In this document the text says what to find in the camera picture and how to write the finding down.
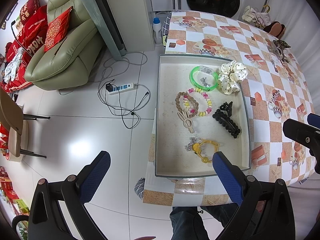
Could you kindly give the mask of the grey large claw clip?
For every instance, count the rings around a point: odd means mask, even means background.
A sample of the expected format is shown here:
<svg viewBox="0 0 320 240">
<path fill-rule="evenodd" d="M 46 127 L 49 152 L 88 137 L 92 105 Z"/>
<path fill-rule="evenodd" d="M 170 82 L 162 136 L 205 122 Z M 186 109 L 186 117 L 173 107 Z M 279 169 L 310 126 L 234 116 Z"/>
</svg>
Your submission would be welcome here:
<svg viewBox="0 0 320 240">
<path fill-rule="evenodd" d="M 274 54 L 278 59 L 281 58 L 281 53 L 274 43 L 269 44 L 267 48 L 268 48 L 268 51 Z"/>
</svg>

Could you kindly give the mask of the person's jeans legs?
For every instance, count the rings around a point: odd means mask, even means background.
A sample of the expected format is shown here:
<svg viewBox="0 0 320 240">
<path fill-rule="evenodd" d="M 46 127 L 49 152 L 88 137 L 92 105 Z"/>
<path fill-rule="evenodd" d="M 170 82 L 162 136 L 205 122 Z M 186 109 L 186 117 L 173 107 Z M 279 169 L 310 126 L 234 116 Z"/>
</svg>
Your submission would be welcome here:
<svg viewBox="0 0 320 240">
<path fill-rule="evenodd" d="M 231 203 L 200 208 L 219 221 L 224 228 L 238 209 L 238 205 Z M 171 239 L 209 239 L 196 206 L 174 206 L 170 213 L 170 220 L 173 231 Z"/>
</svg>

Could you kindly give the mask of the white jewelry tray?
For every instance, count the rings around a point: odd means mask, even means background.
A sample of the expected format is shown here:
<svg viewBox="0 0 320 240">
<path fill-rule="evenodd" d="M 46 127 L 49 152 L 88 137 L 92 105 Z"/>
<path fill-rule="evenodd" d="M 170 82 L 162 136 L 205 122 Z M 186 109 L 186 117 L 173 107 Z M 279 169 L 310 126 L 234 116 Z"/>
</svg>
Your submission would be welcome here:
<svg viewBox="0 0 320 240">
<path fill-rule="evenodd" d="M 225 95 L 219 88 L 199 92 L 189 80 L 196 66 L 216 72 L 229 59 L 188 54 L 163 54 L 159 59 L 155 116 L 155 176 L 196 178 L 214 176 L 210 161 L 217 142 L 219 150 L 241 170 L 251 167 L 248 114 L 242 91 Z M 234 139 L 212 115 L 225 102 L 233 102 L 231 119 L 241 132 Z M 195 133 L 183 126 L 178 112 L 187 110 Z"/>
</svg>

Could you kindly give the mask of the white detergent bottle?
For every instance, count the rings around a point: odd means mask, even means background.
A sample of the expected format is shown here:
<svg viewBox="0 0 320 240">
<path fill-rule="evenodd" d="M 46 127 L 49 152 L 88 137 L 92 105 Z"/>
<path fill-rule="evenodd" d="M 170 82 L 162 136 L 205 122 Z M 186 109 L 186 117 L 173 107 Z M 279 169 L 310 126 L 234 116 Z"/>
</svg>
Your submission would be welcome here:
<svg viewBox="0 0 320 240">
<path fill-rule="evenodd" d="M 152 28 L 155 44 L 162 44 L 162 24 L 158 17 L 153 19 Z"/>
</svg>

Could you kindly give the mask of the green plastic bangle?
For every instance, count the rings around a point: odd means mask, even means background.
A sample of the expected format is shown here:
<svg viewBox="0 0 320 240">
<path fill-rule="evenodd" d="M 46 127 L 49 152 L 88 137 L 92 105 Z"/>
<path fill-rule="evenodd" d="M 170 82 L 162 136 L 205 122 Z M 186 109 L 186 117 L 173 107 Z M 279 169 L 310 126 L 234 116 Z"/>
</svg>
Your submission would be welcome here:
<svg viewBox="0 0 320 240">
<path fill-rule="evenodd" d="M 212 68 L 206 66 L 196 66 L 189 73 L 190 83 L 206 92 L 215 90 L 218 87 L 218 74 Z"/>
</svg>

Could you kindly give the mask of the brown slippers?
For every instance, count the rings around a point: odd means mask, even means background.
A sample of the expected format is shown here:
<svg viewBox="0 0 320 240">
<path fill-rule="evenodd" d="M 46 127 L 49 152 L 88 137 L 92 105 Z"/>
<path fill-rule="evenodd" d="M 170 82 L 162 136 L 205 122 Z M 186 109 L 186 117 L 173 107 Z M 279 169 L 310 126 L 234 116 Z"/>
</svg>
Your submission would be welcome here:
<svg viewBox="0 0 320 240">
<path fill-rule="evenodd" d="M 268 26 L 266 26 L 263 31 L 273 35 L 274 37 L 281 39 L 284 35 L 286 27 L 284 24 L 279 23 L 278 21 L 274 21 Z"/>
</svg>

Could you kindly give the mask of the white power strip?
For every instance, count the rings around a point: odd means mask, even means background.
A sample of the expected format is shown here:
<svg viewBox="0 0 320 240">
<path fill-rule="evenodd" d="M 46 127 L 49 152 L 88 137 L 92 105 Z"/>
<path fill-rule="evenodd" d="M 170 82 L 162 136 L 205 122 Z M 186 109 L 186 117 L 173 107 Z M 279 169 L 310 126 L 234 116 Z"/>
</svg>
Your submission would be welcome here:
<svg viewBox="0 0 320 240">
<path fill-rule="evenodd" d="M 134 83 L 126 83 L 126 84 L 119 85 L 119 86 L 109 83 L 106 86 L 106 89 L 110 95 L 128 92 L 131 90 L 135 90 L 136 88 L 137 88 L 137 86 Z"/>
</svg>

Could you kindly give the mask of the red embroidered cushion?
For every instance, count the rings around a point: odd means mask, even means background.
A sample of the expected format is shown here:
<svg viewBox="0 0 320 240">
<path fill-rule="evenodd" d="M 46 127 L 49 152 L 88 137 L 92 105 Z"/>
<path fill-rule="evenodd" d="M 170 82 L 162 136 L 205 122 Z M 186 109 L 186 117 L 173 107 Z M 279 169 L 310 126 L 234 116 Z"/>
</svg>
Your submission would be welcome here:
<svg viewBox="0 0 320 240">
<path fill-rule="evenodd" d="M 53 48 L 67 35 L 72 10 L 73 7 L 69 7 L 65 12 L 49 23 L 44 43 L 44 52 Z"/>
</svg>

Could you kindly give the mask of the wooden chair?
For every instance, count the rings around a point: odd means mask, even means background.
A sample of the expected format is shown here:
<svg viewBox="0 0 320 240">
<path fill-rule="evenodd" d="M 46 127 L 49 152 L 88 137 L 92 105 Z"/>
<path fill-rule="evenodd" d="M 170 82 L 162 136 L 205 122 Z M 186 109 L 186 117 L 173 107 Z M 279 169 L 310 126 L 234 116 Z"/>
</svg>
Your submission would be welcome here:
<svg viewBox="0 0 320 240">
<path fill-rule="evenodd" d="M 27 150 L 29 142 L 28 121 L 50 119 L 49 116 L 24 114 L 21 107 L 1 88 L 1 124 L 8 130 L 8 151 L 15 159 L 20 156 L 47 158 Z"/>
</svg>

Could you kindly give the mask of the black scalloped snap clip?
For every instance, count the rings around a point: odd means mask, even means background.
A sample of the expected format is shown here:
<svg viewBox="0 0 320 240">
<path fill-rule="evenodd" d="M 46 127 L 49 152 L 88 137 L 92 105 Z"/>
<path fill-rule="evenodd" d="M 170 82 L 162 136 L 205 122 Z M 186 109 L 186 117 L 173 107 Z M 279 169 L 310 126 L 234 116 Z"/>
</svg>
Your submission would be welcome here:
<svg viewBox="0 0 320 240">
<path fill-rule="evenodd" d="M 215 119 L 220 125 L 222 125 L 225 130 L 236 139 L 240 134 L 241 130 L 239 126 L 223 111 L 217 109 L 213 114 L 213 119 Z"/>
</svg>

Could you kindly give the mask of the leopard print bow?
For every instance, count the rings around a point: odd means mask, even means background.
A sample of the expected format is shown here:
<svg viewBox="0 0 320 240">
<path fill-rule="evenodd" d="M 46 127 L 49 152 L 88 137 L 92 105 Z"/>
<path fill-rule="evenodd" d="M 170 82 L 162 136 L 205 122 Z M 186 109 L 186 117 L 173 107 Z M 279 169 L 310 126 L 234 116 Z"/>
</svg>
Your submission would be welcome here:
<svg viewBox="0 0 320 240">
<path fill-rule="evenodd" d="M 280 54 L 283 54 L 285 49 L 291 48 L 291 46 L 284 40 L 273 40 L 273 43 Z"/>
</svg>

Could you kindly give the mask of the checkered patterned tablecloth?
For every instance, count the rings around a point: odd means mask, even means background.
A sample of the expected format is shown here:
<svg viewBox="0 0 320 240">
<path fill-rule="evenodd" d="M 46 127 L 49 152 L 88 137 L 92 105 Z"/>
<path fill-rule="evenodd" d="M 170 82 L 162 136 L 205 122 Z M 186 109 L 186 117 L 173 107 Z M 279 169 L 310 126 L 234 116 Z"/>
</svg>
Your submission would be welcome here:
<svg viewBox="0 0 320 240">
<path fill-rule="evenodd" d="M 274 37 L 254 26 L 198 11 L 173 12 L 165 54 L 221 57 L 243 63 L 248 75 L 240 83 L 248 114 L 251 167 L 243 171 L 259 181 L 283 179 L 287 185 L 315 171 L 316 159 L 285 137 L 287 119 L 306 122 L 314 111 L 305 77 L 296 58 L 289 61 L 268 51 Z M 231 200 L 217 174 L 196 178 L 155 176 L 153 123 L 143 202 L 164 206 L 206 206 Z"/>
</svg>

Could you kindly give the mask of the cream polka dot scrunchie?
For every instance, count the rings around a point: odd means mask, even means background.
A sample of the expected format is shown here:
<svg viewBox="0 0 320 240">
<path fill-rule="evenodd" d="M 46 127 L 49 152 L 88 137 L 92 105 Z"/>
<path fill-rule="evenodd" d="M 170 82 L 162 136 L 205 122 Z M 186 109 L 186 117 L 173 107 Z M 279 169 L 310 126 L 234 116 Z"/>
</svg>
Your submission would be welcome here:
<svg viewBox="0 0 320 240">
<path fill-rule="evenodd" d="M 218 86 L 221 92 L 230 95 L 240 91 L 240 83 L 248 75 L 248 70 L 243 63 L 231 61 L 224 63 L 218 69 Z"/>
</svg>

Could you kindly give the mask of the small black claw clip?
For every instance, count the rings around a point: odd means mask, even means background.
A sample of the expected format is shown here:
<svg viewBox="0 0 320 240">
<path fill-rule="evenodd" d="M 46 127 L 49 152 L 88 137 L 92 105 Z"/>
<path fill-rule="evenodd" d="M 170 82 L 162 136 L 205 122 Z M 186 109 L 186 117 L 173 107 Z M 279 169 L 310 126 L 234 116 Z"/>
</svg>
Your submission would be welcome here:
<svg viewBox="0 0 320 240">
<path fill-rule="evenodd" d="M 219 107 L 219 109 L 221 110 L 221 111 L 225 111 L 226 113 L 227 113 L 227 115 L 229 116 L 229 117 L 231 117 L 232 116 L 232 107 L 233 107 L 233 102 L 231 101 L 231 102 L 225 102 L 225 103 L 223 103 L 220 107 Z"/>
</svg>

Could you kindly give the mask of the beige rabbit hair clip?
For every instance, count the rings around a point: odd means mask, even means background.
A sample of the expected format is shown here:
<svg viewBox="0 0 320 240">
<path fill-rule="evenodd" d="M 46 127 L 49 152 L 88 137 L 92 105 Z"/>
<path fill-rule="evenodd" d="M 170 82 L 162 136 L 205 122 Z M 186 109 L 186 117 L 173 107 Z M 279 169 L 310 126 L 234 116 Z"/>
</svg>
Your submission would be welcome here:
<svg viewBox="0 0 320 240">
<path fill-rule="evenodd" d="M 190 133 L 195 133 L 193 128 L 193 121 L 191 120 L 189 113 L 187 110 L 183 110 L 181 112 L 178 112 L 178 117 L 183 122 L 183 126 L 188 129 Z"/>
</svg>

